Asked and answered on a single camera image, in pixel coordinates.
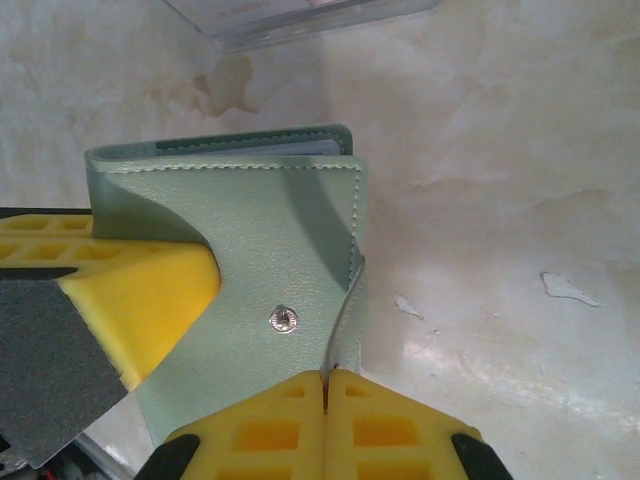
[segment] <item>clear plastic box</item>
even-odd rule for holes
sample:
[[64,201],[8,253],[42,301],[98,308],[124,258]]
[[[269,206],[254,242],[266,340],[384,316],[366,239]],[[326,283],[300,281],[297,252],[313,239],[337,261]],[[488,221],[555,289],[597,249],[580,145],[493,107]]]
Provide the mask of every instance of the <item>clear plastic box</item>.
[[225,52],[407,15],[441,0],[165,0]]

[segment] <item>marble surface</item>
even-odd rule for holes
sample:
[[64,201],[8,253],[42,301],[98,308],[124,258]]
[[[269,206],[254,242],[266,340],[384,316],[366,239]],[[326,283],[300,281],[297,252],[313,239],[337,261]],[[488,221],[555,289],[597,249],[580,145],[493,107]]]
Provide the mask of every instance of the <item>marble surface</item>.
[[[516,479],[638,478],[636,0],[444,0],[228,58],[159,0],[4,0],[0,26],[2,205],[86,206],[100,144],[342,122],[371,168],[366,375]],[[133,397],[92,433],[133,470],[151,449]]]

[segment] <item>white marble background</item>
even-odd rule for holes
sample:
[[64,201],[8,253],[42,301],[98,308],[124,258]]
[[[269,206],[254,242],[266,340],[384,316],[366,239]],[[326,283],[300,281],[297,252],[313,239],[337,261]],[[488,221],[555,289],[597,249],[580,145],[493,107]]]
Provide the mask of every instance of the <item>white marble background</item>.
[[[517,480],[640,477],[640,2],[444,0],[221,59],[160,0],[4,0],[0,48],[2,205],[86,206],[100,144],[348,125],[366,374]],[[138,468],[134,399],[109,415],[93,433]]]

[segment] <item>yellow foam pad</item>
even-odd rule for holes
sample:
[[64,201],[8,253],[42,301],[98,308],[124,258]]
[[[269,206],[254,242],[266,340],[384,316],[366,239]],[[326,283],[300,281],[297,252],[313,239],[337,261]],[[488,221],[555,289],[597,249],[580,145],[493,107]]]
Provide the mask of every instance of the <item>yellow foam pad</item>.
[[451,436],[480,432],[345,370],[329,378],[326,477],[468,480]]
[[305,372],[174,432],[200,438],[181,480],[321,480],[324,405]]
[[0,267],[77,268],[58,284],[133,389],[213,301],[220,273],[201,245],[98,240],[90,233],[88,215],[2,219]]

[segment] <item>mint green wallet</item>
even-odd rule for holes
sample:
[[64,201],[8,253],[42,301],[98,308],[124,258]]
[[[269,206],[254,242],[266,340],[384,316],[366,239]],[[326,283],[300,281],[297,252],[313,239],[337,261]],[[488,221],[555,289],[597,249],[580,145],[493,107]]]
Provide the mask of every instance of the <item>mint green wallet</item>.
[[[93,235],[199,242],[222,287],[136,390],[154,441],[312,369],[360,368],[367,178],[342,126],[86,154]],[[283,335],[270,317],[295,311]]]

